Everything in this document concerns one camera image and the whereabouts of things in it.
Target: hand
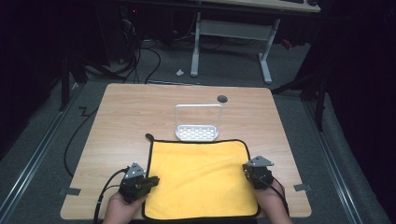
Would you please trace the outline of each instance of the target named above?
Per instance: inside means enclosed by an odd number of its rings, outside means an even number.
[[[115,193],[110,197],[107,204],[105,220],[103,224],[128,224],[134,213],[142,206],[148,195],[138,200],[127,203],[120,193]]]
[[[283,193],[284,187],[276,179],[274,179],[271,186],[285,197]],[[273,189],[254,189],[254,194],[262,211],[271,220],[271,223],[292,223],[282,203],[282,199]]]

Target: yellow cloth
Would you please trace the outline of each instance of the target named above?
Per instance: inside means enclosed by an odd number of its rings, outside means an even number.
[[[151,190],[143,216],[156,220],[257,216],[259,206],[242,170],[248,160],[248,148],[239,140],[154,140],[148,176],[158,176],[160,183]]]

